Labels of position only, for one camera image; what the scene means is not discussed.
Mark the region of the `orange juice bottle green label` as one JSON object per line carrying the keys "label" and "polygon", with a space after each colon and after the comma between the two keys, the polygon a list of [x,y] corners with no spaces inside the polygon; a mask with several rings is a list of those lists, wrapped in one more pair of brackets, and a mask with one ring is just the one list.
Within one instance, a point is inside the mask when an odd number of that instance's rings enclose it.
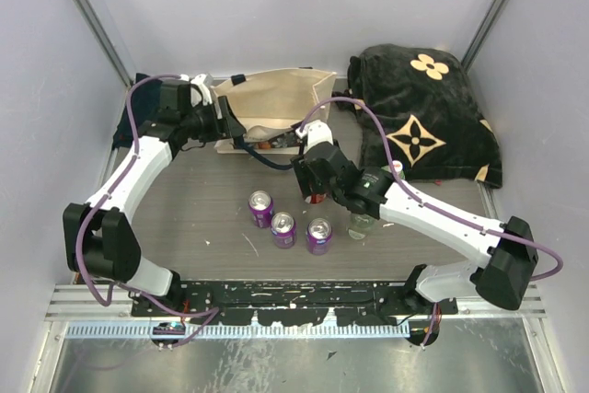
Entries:
{"label": "orange juice bottle green label", "polygon": [[395,177],[397,177],[401,180],[404,180],[406,178],[403,164],[400,161],[393,160],[392,163],[389,165],[389,168],[390,168],[391,173]]}

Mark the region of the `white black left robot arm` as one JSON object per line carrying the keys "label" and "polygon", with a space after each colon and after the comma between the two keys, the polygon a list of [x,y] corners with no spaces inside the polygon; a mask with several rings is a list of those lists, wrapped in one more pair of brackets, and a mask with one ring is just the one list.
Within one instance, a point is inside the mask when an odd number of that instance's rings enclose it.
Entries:
{"label": "white black left robot arm", "polygon": [[129,93],[151,82],[159,85],[157,108],[143,123],[129,119],[133,141],[126,157],[85,203],[65,208],[65,253],[69,269],[81,276],[101,305],[109,306],[112,296],[100,295],[96,279],[139,295],[164,316],[180,316],[186,299],[180,276],[143,254],[133,216],[157,176],[188,141],[208,144],[239,137],[245,129],[227,99],[214,98],[209,75],[148,76]]}

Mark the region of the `beige canvas tote bag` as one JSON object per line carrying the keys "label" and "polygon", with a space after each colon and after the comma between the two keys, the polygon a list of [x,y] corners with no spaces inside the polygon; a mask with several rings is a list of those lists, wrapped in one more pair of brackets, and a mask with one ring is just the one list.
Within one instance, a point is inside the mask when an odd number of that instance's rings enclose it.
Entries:
{"label": "beige canvas tote bag", "polygon": [[254,74],[233,75],[213,86],[217,98],[227,98],[230,110],[245,128],[214,145],[220,155],[249,155],[276,170],[290,163],[276,163],[268,154],[295,156],[301,140],[295,129],[319,102],[331,97],[337,74],[314,68],[282,68]]}

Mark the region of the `red cola can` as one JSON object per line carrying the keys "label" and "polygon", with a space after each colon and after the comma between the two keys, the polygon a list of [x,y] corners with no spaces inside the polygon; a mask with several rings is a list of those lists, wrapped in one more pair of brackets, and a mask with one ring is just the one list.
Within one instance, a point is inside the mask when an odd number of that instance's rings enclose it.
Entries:
{"label": "red cola can", "polygon": [[305,197],[305,202],[308,204],[320,204],[327,199],[326,193],[310,192]]}

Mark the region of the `purple soda can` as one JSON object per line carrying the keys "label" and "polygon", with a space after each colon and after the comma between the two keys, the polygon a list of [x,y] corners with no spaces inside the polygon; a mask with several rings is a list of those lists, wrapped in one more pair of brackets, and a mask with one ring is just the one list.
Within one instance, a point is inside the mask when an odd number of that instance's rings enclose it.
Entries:
{"label": "purple soda can", "polygon": [[325,218],[315,218],[306,228],[307,250],[313,255],[323,255],[329,251],[332,240],[332,226]]}
{"label": "purple soda can", "polygon": [[269,228],[273,218],[273,199],[266,191],[254,191],[248,199],[253,223],[259,228]]}
{"label": "purple soda can", "polygon": [[289,249],[296,242],[295,219],[286,212],[275,214],[271,220],[272,240],[279,249]]}

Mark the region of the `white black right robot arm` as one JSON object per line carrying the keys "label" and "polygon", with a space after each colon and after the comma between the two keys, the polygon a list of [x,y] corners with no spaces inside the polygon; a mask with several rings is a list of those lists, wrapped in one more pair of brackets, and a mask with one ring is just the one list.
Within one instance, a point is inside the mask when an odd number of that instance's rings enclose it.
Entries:
{"label": "white black right robot arm", "polygon": [[304,197],[325,194],[353,214],[404,225],[464,257],[413,269],[403,292],[411,312],[422,314],[435,303],[469,295],[504,310],[521,306],[538,263],[525,220],[513,216],[502,222],[460,210],[384,169],[358,168],[334,144],[318,144],[291,164]]}

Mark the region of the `clear bottle green cap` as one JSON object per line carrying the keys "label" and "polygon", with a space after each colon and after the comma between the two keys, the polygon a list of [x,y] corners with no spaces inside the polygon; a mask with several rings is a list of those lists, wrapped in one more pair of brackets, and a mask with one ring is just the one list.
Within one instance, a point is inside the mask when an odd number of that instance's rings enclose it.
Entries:
{"label": "clear bottle green cap", "polygon": [[348,235],[354,240],[363,240],[371,233],[375,224],[376,219],[368,214],[350,213]]}

